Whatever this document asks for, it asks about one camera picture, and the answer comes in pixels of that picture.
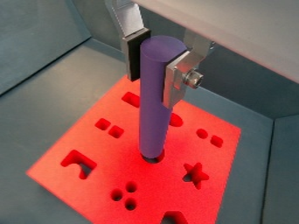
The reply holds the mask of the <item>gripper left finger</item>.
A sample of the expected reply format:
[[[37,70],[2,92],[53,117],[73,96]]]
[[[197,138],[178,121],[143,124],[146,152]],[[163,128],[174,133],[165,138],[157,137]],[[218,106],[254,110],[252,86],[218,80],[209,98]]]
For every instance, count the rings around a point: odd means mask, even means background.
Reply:
[[[127,77],[137,81],[141,78],[141,45],[151,37],[151,31],[145,27],[139,5],[135,2],[106,0],[106,6],[121,37]]]

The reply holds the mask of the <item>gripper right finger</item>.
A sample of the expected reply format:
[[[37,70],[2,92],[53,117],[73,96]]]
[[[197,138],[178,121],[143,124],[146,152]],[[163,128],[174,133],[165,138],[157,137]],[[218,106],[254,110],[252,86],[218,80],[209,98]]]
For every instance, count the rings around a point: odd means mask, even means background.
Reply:
[[[204,75],[197,69],[212,49],[213,41],[192,30],[186,30],[184,43],[188,51],[166,67],[163,84],[163,105],[171,109],[184,99],[186,88],[197,89]]]

